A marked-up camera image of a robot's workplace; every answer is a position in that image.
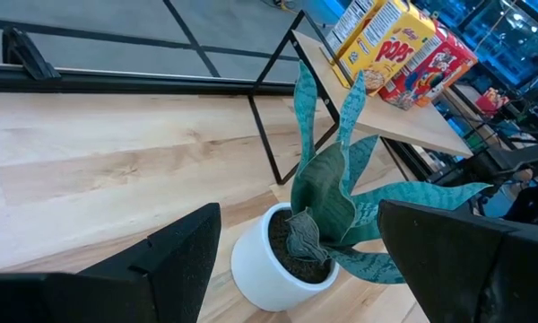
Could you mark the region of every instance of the gray floor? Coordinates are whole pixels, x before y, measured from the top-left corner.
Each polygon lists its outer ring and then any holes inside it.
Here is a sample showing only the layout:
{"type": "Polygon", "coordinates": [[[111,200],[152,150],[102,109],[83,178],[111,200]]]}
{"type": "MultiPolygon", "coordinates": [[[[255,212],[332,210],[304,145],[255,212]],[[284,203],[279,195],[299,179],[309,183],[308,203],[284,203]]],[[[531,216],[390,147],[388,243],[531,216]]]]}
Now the gray floor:
{"type": "MultiPolygon", "coordinates": [[[[270,0],[171,0],[201,45],[272,53],[295,15],[264,4],[270,0]]],[[[317,20],[331,22],[319,1],[305,1],[317,20]]],[[[0,19],[188,42],[162,0],[2,0],[0,19]]],[[[309,36],[305,23],[299,27],[309,36]]],[[[210,75],[192,50],[156,48],[31,34],[55,66],[146,73],[210,75]]],[[[287,55],[295,56],[291,46],[287,55]]],[[[254,79],[265,58],[207,53],[221,76],[254,79]]],[[[297,63],[278,61],[268,79],[292,81],[297,63]]]]}

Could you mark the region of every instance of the green leaf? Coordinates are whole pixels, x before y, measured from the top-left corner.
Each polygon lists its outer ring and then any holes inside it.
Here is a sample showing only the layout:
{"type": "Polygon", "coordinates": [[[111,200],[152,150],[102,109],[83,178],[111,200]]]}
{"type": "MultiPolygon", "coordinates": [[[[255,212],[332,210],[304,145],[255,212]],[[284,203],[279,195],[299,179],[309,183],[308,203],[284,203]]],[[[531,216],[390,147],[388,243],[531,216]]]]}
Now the green leaf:
{"type": "Polygon", "coordinates": [[[297,174],[315,156],[313,126],[315,125],[315,106],[317,105],[317,85],[308,68],[301,61],[299,64],[299,80],[294,93],[295,116],[299,123],[301,135],[301,158],[297,174]]]}
{"type": "Polygon", "coordinates": [[[378,135],[372,135],[360,139],[349,147],[349,181],[346,185],[347,192],[351,193],[357,184],[362,172],[369,164],[370,155],[377,145],[378,135]]]}
{"type": "Polygon", "coordinates": [[[351,275],[378,284],[402,284],[403,275],[387,253],[359,252],[353,248],[327,248],[329,255],[351,275]]]}
{"type": "Polygon", "coordinates": [[[353,196],[351,199],[358,212],[355,214],[353,227],[347,231],[340,244],[354,245],[364,240],[375,239],[368,236],[369,228],[362,230],[361,226],[367,224],[377,226],[378,210],[373,212],[370,205],[378,205],[382,199],[455,210],[470,197],[489,186],[483,183],[472,183],[456,188],[443,188],[430,183],[411,181],[388,184],[382,188],[353,196]]]}
{"type": "Polygon", "coordinates": [[[354,219],[354,204],[341,190],[344,165],[341,143],[334,143],[309,161],[293,181],[293,213],[310,207],[321,238],[325,240],[340,241],[354,219]]]}
{"type": "Polygon", "coordinates": [[[341,108],[339,133],[336,140],[337,142],[343,143],[343,154],[347,159],[347,171],[343,176],[343,186],[345,189],[347,188],[350,177],[348,169],[351,167],[351,161],[349,160],[349,144],[351,143],[351,134],[355,124],[357,123],[357,118],[359,118],[360,113],[365,107],[366,98],[365,77],[362,71],[359,71],[359,75],[357,76],[357,79],[355,80],[354,85],[351,87],[351,90],[345,98],[341,108]]]}
{"type": "Polygon", "coordinates": [[[287,220],[291,228],[287,237],[287,250],[295,258],[312,259],[323,264],[328,255],[319,246],[319,228],[311,216],[311,209],[307,208],[287,220]]]}

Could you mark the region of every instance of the cereal box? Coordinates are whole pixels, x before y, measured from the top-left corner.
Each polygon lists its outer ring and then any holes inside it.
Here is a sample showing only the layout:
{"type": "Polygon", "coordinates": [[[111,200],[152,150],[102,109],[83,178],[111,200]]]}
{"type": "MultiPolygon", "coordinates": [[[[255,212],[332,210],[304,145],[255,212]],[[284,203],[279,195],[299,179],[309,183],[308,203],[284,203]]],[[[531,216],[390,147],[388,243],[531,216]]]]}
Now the cereal box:
{"type": "Polygon", "coordinates": [[[401,109],[410,109],[462,64],[476,59],[452,32],[438,22],[436,24],[435,36],[379,91],[383,100],[401,109]]]}
{"type": "MultiPolygon", "coordinates": [[[[353,79],[362,70],[367,93],[375,95],[434,36],[435,29],[434,22],[414,5],[387,0],[339,62],[353,79]]],[[[348,88],[339,67],[333,69],[348,88]]]]}
{"type": "MultiPolygon", "coordinates": [[[[339,57],[357,38],[365,25],[386,0],[353,0],[343,13],[339,22],[326,35],[326,42],[334,54],[339,57]]],[[[333,63],[333,58],[326,48],[323,53],[333,63]]]]}

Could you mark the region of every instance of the red cereal box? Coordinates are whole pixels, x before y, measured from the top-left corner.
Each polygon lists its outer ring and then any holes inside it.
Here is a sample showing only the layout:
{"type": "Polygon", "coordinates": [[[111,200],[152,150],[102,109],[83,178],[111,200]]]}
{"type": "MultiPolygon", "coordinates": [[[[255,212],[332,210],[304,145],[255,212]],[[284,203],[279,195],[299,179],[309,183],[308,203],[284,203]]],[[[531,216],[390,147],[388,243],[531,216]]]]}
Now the red cereal box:
{"type": "Polygon", "coordinates": [[[442,88],[440,84],[450,79],[451,74],[455,79],[460,77],[458,71],[464,70],[462,65],[473,65],[476,55],[442,24],[435,23],[436,35],[380,90],[383,100],[410,109],[432,89],[442,88]]]}

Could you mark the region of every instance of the white ceramic pot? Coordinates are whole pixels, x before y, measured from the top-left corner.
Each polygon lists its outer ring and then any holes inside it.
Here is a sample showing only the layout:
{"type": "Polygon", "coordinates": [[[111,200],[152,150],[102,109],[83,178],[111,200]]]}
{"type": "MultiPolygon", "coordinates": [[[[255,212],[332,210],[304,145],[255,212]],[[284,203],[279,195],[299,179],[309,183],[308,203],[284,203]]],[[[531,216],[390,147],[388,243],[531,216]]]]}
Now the white ceramic pot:
{"type": "Polygon", "coordinates": [[[291,209],[290,203],[271,207],[235,243],[231,254],[233,280],[241,293],[262,310],[280,311],[329,288],[339,275],[333,263],[329,276],[320,284],[309,284],[291,275],[275,257],[269,244],[269,221],[280,210],[291,209]]]}

